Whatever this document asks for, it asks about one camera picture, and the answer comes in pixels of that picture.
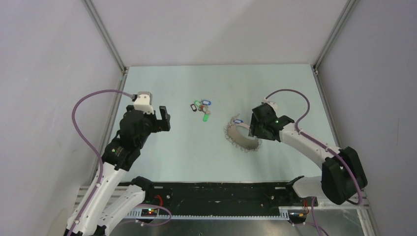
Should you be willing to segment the metal keyring band with rings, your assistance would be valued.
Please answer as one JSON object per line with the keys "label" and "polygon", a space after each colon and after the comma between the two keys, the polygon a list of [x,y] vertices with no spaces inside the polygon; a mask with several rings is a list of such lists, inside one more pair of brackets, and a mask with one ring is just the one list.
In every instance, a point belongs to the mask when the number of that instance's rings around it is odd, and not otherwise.
{"label": "metal keyring band with rings", "polygon": [[248,135],[240,133],[239,128],[250,131],[250,127],[247,123],[234,124],[233,120],[239,119],[240,114],[232,116],[229,123],[224,128],[225,138],[236,148],[246,153],[252,151],[258,151],[261,147],[262,141],[258,138],[249,138]]}

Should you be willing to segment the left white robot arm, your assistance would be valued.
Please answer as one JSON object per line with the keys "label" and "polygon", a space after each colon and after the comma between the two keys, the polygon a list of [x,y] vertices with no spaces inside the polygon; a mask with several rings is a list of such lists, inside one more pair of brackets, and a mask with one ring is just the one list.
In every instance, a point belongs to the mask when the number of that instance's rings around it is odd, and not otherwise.
{"label": "left white robot arm", "polygon": [[66,236],[108,236],[135,206],[153,203],[153,182],[136,177],[125,193],[108,205],[114,190],[140,156],[149,135],[170,130],[166,107],[160,106],[159,110],[161,119],[157,119],[155,112],[136,110],[132,105],[126,107],[119,130],[101,156],[102,165],[93,183],[67,221]]}

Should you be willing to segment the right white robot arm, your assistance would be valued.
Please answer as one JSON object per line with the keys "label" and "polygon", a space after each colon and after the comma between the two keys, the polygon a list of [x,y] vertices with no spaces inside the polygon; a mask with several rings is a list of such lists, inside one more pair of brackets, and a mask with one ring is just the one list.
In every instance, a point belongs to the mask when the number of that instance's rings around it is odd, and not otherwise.
{"label": "right white robot arm", "polygon": [[262,103],[252,110],[249,135],[262,140],[278,141],[286,144],[308,159],[321,170],[316,177],[300,176],[289,183],[286,200],[297,206],[306,197],[324,196],[341,205],[350,202],[353,195],[361,204],[361,191],[368,180],[358,153],[352,147],[331,146],[307,134],[288,116],[278,117],[272,102]]}

